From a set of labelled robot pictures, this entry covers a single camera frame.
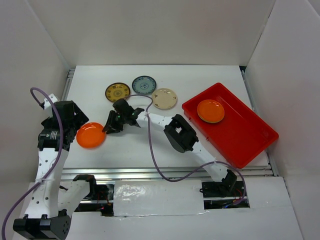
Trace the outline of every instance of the beige plate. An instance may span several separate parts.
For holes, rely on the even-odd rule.
[[[158,109],[170,109],[176,105],[178,97],[169,88],[159,88],[152,94],[153,105]]]

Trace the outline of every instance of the white tabletop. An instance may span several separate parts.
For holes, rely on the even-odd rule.
[[[105,97],[106,88],[117,82],[127,84],[139,76],[147,75],[156,80],[157,88],[173,90],[178,101],[175,107],[161,110],[154,106],[150,113],[163,116],[180,114],[185,117],[182,104],[215,83],[222,83],[247,106],[251,107],[247,90],[239,66],[209,65],[116,65],[116,66],[77,66],[67,95],[87,115],[90,122],[105,125],[112,102]],[[146,108],[150,100],[135,96],[128,100],[133,108]],[[196,129],[204,147],[219,161],[225,159],[205,140]],[[165,134],[152,132],[154,154],[160,167],[196,167],[197,163],[188,153],[175,151]],[[258,155],[248,167],[266,167],[265,152]],[[75,140],[70,147],[65,169],[110,169],[110,168],[153,168],[148,144],[147,129],[125,126],[122,133],[109,134],[105,142],[96,149],[84,149]]]

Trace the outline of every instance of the table surface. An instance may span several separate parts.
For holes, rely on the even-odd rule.
[[[157,88],[169,88],[178,97],[175,107],[161,110],[154,106],[150,113],[163,116],[180,114],[185,117],[182,104],[215,83],[222,83],[241,101],[251,108],[249,96],[239,66],[209,65],[105,65],[77,66],[67,94],[88,116],[90,122],[105,125],[112,102],[105,97],[106,88],[112,83],[132,85],[138,76],[151,76],[156,80]],[[150,100],[135,96],[128,100],[133,108],[146,108]],[[199,140],[204,147],[219,161],[226,161],[208,142],[198,129]],[[197,163],[187,152],[175,151],[165,134],[152,131],[152,143],[158,165],[163,168],[196,167]],[[258,155],[247,168],[267,167],[265,151]],[[84,149],[75,140],[71,145],[65,169],[120,169],[153,168],[148,144],[147,129],[125,126],[124,131],[106,136],[105,142],[95,149]]]

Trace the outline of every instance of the patterned plate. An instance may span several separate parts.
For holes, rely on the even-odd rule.
[[[105,90],[105,97],[111,102],[123,99],[130,95],[130,87],[122,82],[116,82]]]
[[[132,82],[132,89],[137,94],[144,94],[149,95],[156,90],[157,83],[156,81],[150,76],[138,76]]]
[[[170,109],[178,101],[176,93],[169,88],[159,88],[152,94],[152,99],[158,109]]]

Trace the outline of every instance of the red tray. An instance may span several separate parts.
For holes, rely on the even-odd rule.
[[[198,104],[212,99],[222,104],[224,118],[207,123],[198,116]],[[279,135],[221,83],[182,104],[184,114],[233,166],[242,169]]]

